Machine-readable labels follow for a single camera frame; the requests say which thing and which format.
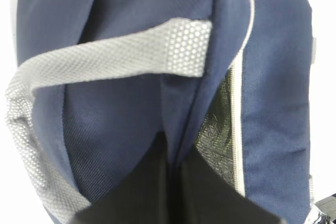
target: zipper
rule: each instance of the zipper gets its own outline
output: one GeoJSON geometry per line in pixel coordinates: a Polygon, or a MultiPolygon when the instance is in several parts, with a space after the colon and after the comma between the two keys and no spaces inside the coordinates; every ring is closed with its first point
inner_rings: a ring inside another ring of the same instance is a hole
{"type": "Polygon", "coordinates": [[[242,85],[243,85],[243,53],[245,46],[250,38],[254,17],[255,2],[249,0],[250,3],[250,21],[247,27],[246,36],[238,51],[231,67],[231,121],[232,121],[232,151],[233,151],[233,169],[234,169],[234,185],[237,192],[245,197],[244,182],[244,163],[243,163],[243,136],[242,136],[242,85]]]}
{"type": "Polygon", "coordinates": [[[237,192],[245,196],[244,163],[243,163],[243,137],[242,137],[242,76],[243,76],[243,50],[240,50],[230,69],[231,89],[231,121],[232,121],[232,152],[234,185],[237,192]]]}

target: backpack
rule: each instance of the backpack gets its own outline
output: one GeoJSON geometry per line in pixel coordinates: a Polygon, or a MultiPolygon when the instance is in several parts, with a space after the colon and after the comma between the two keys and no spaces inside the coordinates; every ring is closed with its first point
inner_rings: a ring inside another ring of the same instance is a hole
{"type": "Polygon", "coordinates": [[[7,123],[54,223],[302,224],[311,44],[307,0],[18,0],[7,123]]]}

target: gray reflective strip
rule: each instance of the gray reflective strip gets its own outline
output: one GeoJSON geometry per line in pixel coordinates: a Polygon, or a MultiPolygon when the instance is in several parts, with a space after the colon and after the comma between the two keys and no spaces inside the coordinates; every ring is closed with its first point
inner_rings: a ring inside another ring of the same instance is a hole
{"type": "Polygon", "coordinates": [[[61,223],[90,205],[55,170],[34,135],[35,90],[59,84],[115,79],[143,73],[203,75],[211,22],[174,18],[118,38],[67,47],[23,63],[6,91],[7,123],[38,196],[61,223]]]}
{"type": "Polygon", "coordinates": [[[312,64],[315,63],[315,58],[316,58],[316,43],[317,43],[317,39],[313,38],[312,45],[311,45],[311,63],[312,64]]]}

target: side panel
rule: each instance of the side panel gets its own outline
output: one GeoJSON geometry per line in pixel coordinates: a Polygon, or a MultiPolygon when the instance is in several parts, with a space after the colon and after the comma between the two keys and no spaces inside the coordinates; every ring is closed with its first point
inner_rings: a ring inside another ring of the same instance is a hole
{"type": "Polygon", "coordinates": [[[309,211],[311,8],[307,0],[255,2],[243,65],[246,197],[301,224],[309,211]]]}

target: navy blue fabric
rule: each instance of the navy blue fabric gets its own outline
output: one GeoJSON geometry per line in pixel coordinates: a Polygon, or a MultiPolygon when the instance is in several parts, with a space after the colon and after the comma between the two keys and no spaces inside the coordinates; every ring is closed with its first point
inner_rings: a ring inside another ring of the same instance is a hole
{"type": "MultiPolygon", "coordinates": [[[[206,19],[212,1],[95,0],[81,42],[134,33],[173,17],[206,19]]],[[[187,117],[198,80],[172,77],[172,83],[184,87],[184,92],[176,90],[175,97],[166,100],[165,92],[171,87],[169,83],[162,86],[160,79],[159,75],[146,75],[67,86],[65,145],[80,192],[90,201],[104,196],[133,170],[156,133],[163,130],[166,110],[187,117]],[[177,104],[177,99],[185,107],[177,104]]],[[[178,141],[170,138],[169,146],[178,141]]]]}
{"type": "MultiPolygon", "coordinates": [[[[306,0],[256,0],[244,54],[246,195],[290,224],[303,223],[309,208],[310,11],[306,0]]],[[[159,131],[170,162],[179,163],[241,47],[249,16],[248,0],[19,0],[19,64],[173,17],[213,22],[201,79],[146,74],[38,91],[34,130],[63,177],[96,201],[132,171],[159,131]]]]}
{"type": "MultiPolygon", "coordinates": [[[[77,44],[93,0],[18,0],[17,61],[77,44]]],[[[41,147],[61,175],[76,188],[63,138],[64,86],[39,90],[33,126],[41,147]]]]}
{"type": "MultiPolygon", "coordinates": [[[[213,31],[208,49],[206,71],[184,129],[185,134],[177,157],[178,162],[183,160],[194,144],[212,98],[246,37],[250,22],[249,0],[215,0],[211,20],[213,31]]],[[[171,117],[170,123],[174,124],[174,120],[176,118],[171,117]]]]}
{"type": "Polygon", "coordinates": [[[255,0],[243,69],[246,196],[302,224],[309,211],[311,9],[307,0],[255,0]]]}

